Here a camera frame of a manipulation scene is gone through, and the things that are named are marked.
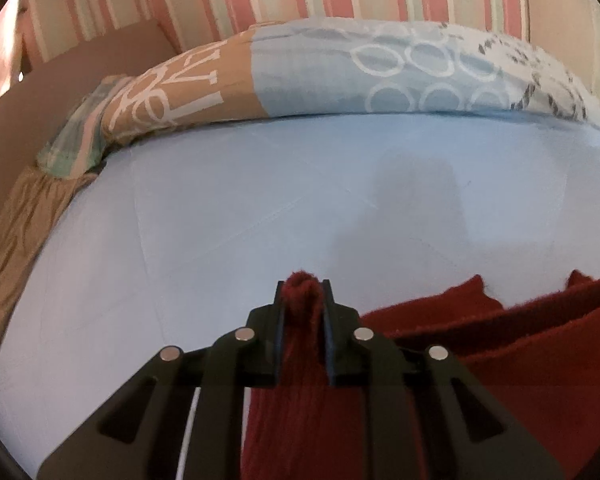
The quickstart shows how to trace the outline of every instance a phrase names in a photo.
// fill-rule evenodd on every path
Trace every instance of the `ribbed red fabric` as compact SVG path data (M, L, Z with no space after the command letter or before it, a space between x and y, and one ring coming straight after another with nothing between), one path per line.
M245 480L362 480L362 398L327 387L320 362L317 280L291 276L280 386L254 390ZM561 463L567 478L600 446L600 280L574 271L568 288L510 310L479 276L432 298L371 312L366 326L408 348L440 343Z

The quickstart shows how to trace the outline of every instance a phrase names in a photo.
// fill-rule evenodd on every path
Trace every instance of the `bed sheet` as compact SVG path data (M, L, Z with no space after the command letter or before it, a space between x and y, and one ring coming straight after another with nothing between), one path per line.
M211 344L294 270L366 312L476 273L511 306L574 268L600 277L586 125L378 114L148 140L108 158L34 266L0 352L0 437L34 475L162 346Z

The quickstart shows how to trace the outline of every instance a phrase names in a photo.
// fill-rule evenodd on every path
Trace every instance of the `light blue sheet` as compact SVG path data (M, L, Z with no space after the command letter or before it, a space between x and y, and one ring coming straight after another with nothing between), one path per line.
M361 312L476 273L513 305L600 277L600 132L552 118L222 124L108 159L34 267L0 353L30 474L166 344L207 346L304 268Z

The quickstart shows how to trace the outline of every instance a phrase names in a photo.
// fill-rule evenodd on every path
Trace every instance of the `silver rivet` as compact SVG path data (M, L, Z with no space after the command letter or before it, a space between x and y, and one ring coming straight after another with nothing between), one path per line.
M449 352L445 347L436 345L429 348L429 355L436 361L444 361L447 357L449 357Z
M243 326L235 331L235 338L238 341L251 341L255 335L256 333L253 331L253 329L249 328L248 326Z
M175 361L180 357L180 349L177 346L165 346L160 350L160 359L163 361Z
M353 331L353 337L358 341L369 341L374 336L374 331L366 326L361 326Z

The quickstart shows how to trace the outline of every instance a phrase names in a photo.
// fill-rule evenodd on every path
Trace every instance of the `brown cushion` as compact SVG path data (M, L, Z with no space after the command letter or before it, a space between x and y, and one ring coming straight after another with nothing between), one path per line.
M81 43L0 97L0 209L20 171L104 76L140 75L175 54L157 22L136 23Z

